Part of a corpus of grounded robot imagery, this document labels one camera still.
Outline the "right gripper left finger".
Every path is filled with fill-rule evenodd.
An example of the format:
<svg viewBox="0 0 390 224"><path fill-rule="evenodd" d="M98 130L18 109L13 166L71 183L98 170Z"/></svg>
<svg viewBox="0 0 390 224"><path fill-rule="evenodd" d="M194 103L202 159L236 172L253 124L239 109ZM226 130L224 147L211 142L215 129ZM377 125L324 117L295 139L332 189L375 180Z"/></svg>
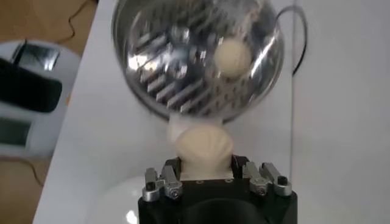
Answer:
<svg viewBox="0 0 390 224"><path fill-rule="evenodd" d="M144 173L145 185L142 190L142 199L154 202L166 197L178 200L183 194L183 184L180 180L181 160L176 157L166 160L161 174L155 168L147 168Z"/></svg>

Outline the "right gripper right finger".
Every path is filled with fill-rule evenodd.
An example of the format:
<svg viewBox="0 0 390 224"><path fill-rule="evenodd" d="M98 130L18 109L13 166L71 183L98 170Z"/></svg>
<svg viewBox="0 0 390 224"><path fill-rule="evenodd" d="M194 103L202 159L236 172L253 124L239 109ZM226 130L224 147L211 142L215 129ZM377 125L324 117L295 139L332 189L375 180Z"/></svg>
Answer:
<svg viewBox="0 0 390 224"><path fill-rule="evenodd" d="M289 179L282 175L272 163L262 163L259 167L245 156L233 155L231 170L234 180L249 180L249 190L264 197L270 189L275 195L289 197L293 193Z"/></svg>

